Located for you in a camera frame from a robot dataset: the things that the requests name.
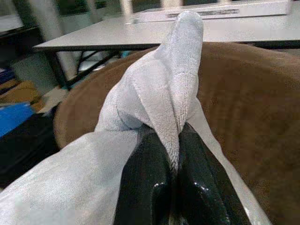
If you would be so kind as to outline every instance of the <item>glossy black surface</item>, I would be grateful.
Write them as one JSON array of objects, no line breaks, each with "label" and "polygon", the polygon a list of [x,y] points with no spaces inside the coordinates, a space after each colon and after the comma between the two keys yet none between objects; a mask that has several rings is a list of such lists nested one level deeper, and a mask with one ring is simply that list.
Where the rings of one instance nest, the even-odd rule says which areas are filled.
[{"label": "glossy black surface", "polygon": [[179,141],[179,206],[188,224],[251,225],[224,168],[189,124]]},{"label": "glossy black surface", "polygon": [[167,152],[154,130],[144,126],[123,169],[114,225],[167,225],[170,198]]}]

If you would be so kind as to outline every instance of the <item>white cloth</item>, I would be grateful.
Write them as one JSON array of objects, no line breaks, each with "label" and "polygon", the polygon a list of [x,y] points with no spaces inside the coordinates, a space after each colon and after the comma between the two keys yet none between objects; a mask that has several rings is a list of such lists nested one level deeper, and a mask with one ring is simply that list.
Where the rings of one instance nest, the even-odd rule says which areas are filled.
[{"label": "white cloth", "polygon": [[252,225],[270,225],[258,202],[224,157],[200,102],[198,68],[203,23],[182,13],[161,46],[125,72],[109,92],[95,132],[47,158],[0,194],[0,224],[109,225],[120,177],[143,123],[155,129],[178,170],[178,134],[187,121],[225,168]]}]

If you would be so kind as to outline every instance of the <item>white table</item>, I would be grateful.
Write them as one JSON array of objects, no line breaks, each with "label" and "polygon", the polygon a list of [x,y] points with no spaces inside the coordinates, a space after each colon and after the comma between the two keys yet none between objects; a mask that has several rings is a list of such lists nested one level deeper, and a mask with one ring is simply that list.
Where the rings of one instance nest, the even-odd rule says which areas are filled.
[{"label": "white table", "polygon": [[[35,46],[38,51],[141,50],[157,46],[173,22],[126,24],[112,18]],[[289,15],[207,19],[204,41],[238,42],[268,49],[300,48],[300,1]]]}]

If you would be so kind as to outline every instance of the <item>brown cushion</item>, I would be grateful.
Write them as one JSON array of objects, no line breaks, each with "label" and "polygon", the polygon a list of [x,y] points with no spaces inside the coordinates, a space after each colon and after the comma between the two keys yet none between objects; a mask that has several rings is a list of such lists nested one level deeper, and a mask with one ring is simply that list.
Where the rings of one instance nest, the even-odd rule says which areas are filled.
[{"label": "brown cushion", "polygon": [[[70,91],[55,117],[60,147],[92,132],[109,90],[134,53]],[[275,225],[300,221],[300,58],[233,43],[204,43],[199,92],[226,157]]]}]

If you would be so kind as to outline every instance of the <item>black plastic object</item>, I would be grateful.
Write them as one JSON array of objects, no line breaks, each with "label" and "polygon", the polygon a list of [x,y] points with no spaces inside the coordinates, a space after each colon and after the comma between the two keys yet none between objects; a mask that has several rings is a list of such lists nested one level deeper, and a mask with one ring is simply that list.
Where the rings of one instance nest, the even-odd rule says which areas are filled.
[{"label": "black plastic object", "polygon": [[179,205],[188,224],[251,225],[223,166],[189,124],[179,142]]},{"label": "black plastic object", "polygon": [[0,138],[0,187],[6,187],[58,151],[53,133],[53,116],[32,115]]},{"label": "black plastic object", "polygon": [[167,225],[171,172],[157,134],[143,125],[137,146],[124,166],[114,225]]}]

